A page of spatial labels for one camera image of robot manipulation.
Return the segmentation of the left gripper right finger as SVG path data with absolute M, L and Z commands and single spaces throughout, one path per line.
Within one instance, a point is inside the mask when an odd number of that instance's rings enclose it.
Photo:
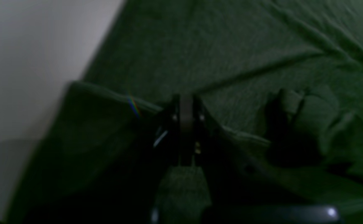
M 212 205 L 202 224 L 339 224 L 338 209 L 305 199 L 268 174 L 215 121 L 194 96 L 194 132 L 199 149 L 195 165 L 202 168 Z

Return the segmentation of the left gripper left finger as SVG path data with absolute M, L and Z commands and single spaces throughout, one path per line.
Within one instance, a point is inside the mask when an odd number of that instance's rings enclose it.
M 181 97 L 151 117 L 136 139 L 85 189 L 28 213 L 24 224 L 157 224 L 155 196 L 179 162 Z

